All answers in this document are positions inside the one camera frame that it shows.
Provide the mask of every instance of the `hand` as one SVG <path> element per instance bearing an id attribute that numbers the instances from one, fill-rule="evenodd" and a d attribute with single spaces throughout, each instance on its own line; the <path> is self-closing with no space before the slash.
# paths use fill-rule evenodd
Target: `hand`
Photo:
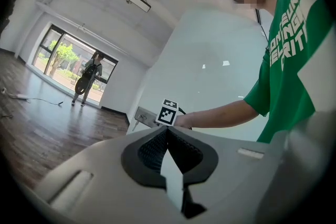
<path id="1" fill-rule="evenodd" d="M 192 128 L 192 113 L 187 115 L 177 116 L 174 126 L 184 127 L 187 129 Z"/>

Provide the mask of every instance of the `wooden floor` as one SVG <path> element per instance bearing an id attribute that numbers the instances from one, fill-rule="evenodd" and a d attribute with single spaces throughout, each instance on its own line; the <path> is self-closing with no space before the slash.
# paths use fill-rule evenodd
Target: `wooden floor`
<path id="1" fill-rule="evenodd" d="M 56 90 L 33 74 L 13 55 L 0 52 L 0 90 L 25 94 L 44 101 L 30 103 L 0 94 L 0 149 L 13 175 L 30 188 L 52 169 L 102 140 L 126 135 L 128 124 L 123 115 L 91 106 L 71 106 L 71 97 Z"/>

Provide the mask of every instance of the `green t-shirt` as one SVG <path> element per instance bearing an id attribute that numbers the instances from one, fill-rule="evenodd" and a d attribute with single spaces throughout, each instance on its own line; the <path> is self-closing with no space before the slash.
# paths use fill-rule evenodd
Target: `green t-shirt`
<path id="1" fill-rule="evenodd" d="M 259 79 L 245 101 L 269 120 L 258 141 L 269 143 L 315 109 L 298 77 L 333 23 L 324 0 L 277 0 Z"/>

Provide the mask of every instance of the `black backpack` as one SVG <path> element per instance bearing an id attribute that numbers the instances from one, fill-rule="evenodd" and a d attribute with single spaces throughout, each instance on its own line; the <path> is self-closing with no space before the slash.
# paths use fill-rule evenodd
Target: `black backpack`
<path id="1" fill-rule="evenodd" d="M 97 73 L 97 69 L 98 69 L 98 67 L 100 67 L 100 66 L 101 66 L 101 63 L 99 63 L 98 65 L 92 63 L 91 65 L 89 65 L 89 66 L 85 69 L 85 71 L 84 71 L 82 77 L 83 77 L 83 78 L 86 78 L 86 79 L 88 79 L 88 80 L 91 80 L 91 78 L 92 78 L 93 76 L 96 75 L 96 73 Z"/>

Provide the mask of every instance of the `person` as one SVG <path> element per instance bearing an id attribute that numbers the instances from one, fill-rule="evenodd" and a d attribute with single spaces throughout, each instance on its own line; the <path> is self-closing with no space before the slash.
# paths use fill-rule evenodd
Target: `person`
<path id="1" fill-rule="evenodd" d="M 277 131 L 288 130 L 315 112 L 298 72 L 335 30 L 334 21 L 324 0 L 234 1 L 273 15 L 259 79 L 243 100 L 178 116 L 175 126 L 232 127 L 269 113 L 257 141 L 270 143 Z"/>
<path id="2" fill-rule="evenodd" d="M 102 67 L 102 64 L 101 64 L 101 61 L 104 59 L 104 56 L 103 55 L 100 55 L 98 54 L 96 59 L 90 59 L 86 64 L 85 64 L 85 70 L 84 72 L 91 66 L 91 65 L 96 65 L 96 70 L 94 72 L 94 74 L 92 75 L 91 79 L 90 79 L 90 82 L 89 82 L 89 85 L 87 87 L 87 89 L 85 90 L 84 92 L 84 96 L 83 96 L 83 99 L 82 99 L 82 104 L 81 106 L 84 106 L 85 105 L 85 102 L 86 102 L 86 99 L 89 95 L 89 92 L 91 90 L 91 87 L 93 85 L 93 82 L 96 78 L 96 74 L 98 73 L 98 78 L 100 78 L 102 76 L 102 72 L 103 72 L 103 67 Z M 73 100 L 71 102 L 71 105 L 75 105 L 76 103 L 76 100 L 77 98 L 79 97 L 79 95 L 77 93 L 75 93 L 75 95 L 73 96 Z"/>

